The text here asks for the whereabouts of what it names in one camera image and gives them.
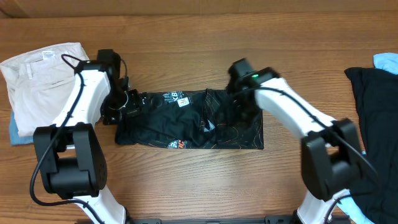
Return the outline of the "black printed cycling jersey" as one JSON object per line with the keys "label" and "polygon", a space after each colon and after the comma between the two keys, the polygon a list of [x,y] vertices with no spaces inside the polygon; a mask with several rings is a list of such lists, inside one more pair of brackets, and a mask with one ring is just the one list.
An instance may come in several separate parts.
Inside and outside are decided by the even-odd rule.
{"label": "black printed cycling jersey", "polygon": [[139,94],[140,113],[124,113],[116,131],[119,145],[172,149],[263,149],[263,116],[236,113],[225,90]]}

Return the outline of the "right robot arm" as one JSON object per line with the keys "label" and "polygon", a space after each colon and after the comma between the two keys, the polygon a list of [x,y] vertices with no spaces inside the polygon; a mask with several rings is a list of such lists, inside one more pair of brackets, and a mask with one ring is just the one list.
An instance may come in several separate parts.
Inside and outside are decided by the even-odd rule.
{"label": "right robot arm", "polygon": [[351,223],[347,215],[334,215],[334,209],[352,196],[348,189],[357,180],[378,176],[362,153],[353,122],[317,110],[270,67],[256,71],[242,58],[228,73],[235,120],[247,121],[255,109],[265,110],[300,140],[305,198],[291,215],[268,215],[263,223]]}

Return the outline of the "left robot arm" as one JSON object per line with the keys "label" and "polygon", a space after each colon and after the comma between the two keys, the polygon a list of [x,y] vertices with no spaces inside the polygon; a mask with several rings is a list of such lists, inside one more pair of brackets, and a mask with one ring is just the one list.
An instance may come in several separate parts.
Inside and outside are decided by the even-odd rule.
{"label": "left robot arm", "polygon": [[68,100],[50,126],[33,135],[37,165],[29,193],[38,205],[75,204],[92,223],[132,223],[107,182],[107,163],[94,128],[118,124],[126,116],[142,112],[142,100],[121,76],[125,61],[112,49],[98,51],[96,60],[62,54],[72,68],[75,84]]}

